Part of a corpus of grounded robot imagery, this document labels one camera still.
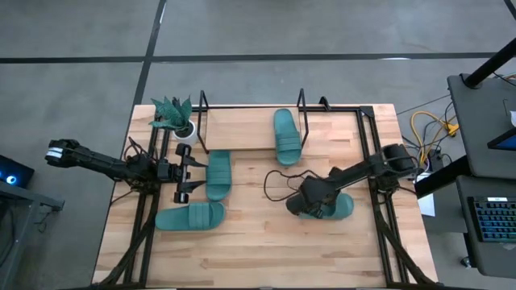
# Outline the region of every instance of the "table leg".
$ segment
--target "table leg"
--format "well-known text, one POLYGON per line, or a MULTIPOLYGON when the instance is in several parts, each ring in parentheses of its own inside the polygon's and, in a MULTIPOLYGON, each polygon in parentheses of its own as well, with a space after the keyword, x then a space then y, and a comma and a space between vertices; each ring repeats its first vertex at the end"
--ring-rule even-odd
POLYGON ((454 182, 456 177, 461 175, 471 176, 468 157, 466 155, 453 161, 445 168, 441 168, 437 172, 432 173, 427 178, 416 182, 414 186, 416 193, 418 194, 418 198, 433 193, 437 189, 441 189, 445 185, 454 182))

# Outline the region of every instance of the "keyboard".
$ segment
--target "keyboard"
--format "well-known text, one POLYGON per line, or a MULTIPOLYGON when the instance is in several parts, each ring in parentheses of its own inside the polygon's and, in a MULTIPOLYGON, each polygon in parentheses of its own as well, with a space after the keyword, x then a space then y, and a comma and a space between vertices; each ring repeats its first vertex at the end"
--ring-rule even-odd
POLYGON ((482 242, 516 242, 516 198, 474 197, 470 201, 482 242))

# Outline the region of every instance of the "concrete floor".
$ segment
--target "concrete floor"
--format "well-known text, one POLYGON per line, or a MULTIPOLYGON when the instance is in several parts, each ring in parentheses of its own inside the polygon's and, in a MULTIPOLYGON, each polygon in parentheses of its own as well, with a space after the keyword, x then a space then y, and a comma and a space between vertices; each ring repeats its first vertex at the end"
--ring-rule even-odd
MULTIPOLYGON (((144 56, 158 3, 0 0, 0 58, 144 56)), ((515 24, 502 0, 168 0, 154 55, 495 52, 514 38, 515 24)), ((197 102, 200 89, 211 104, 291 103, 304 88, 308 102, 326 96, 332 103, 393 103, 402 112, 448 94, 447 76, 484 61, 152 64, 142 103, 189 94, 197 102)), ((84 169, 49 167, 44 154, 50 139, 73 138, 119 156, 141 70, 141 63, 0 64, 0 154, 36 170, 32 188, 66 200, 27 248, 18 288, 90 282, 113 183, 84 169)), ((514 71, 512 61, 499 73, 514 71)), ((440 116, 449 102, 418 110, 440 116)), ((410 139, 414 111, 398 116, 410 139)), ((416 127, 427 122, 421 117, 416 127)), ((460 134, 441 146, 453 159, 464 154, 460 134)), ((461 235, 428 234, 440 282, 514 288, 514 280, 462 268, 461 235)))

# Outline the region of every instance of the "computer monitor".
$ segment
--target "computer monitor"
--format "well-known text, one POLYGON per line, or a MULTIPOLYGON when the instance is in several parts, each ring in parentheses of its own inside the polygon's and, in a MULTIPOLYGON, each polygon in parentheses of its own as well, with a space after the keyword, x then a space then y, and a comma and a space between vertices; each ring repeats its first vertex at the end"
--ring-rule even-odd
POLYGON ((487 143, 489 149, 516 151, 516 128, 496 137, 487 143))

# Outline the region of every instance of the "metal bracket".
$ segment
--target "metal bracket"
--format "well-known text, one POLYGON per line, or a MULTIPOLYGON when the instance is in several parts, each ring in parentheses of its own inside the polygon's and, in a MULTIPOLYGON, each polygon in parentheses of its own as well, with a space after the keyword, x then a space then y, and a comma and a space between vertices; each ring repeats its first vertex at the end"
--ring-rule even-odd
POLYGON ((374 109, 372 108, 372 106, 360 106, 360 110, 366 116, 368 116, 370 118, 374 118, 374 109))
POLYGON ((323 105, 323 106, 324 106, 324 110, 325 110, 326 112, 331 111, 330 103, 328 102, 328 99, 326 99, 326 97, 321 97, 321 98, 319 99, 319 105, 323 105))
POLYGON ((298 104, 297 107, 299 108, 299 103, 302 101, 303 104, 303 117, 305 119, 305 136, 303 137, 303 141, 301 142, 301 149, 305 146, 306 138, 308 138, 308 117, 306 117, 306 101, 305 101, 305 90, 300 89, 299 90, 299 97, 298 97, 298 104))
POLYGON ((201 137, 201 114, 202 114, 202 103, 206 103, 206 112, 210 109, 210 106, 208 106, 208 100, 206 100, 206 95, 204 94, 204 90, 201 90, 201 96, 199 97, 199 115, 197 120, 197 138, 199 139, 199 142, 201 142, 202 149, 204 149, 204 152, 206 154, 210 154, 210 151, 206 149, 206 145, 204 144, 204 140, 201 137))

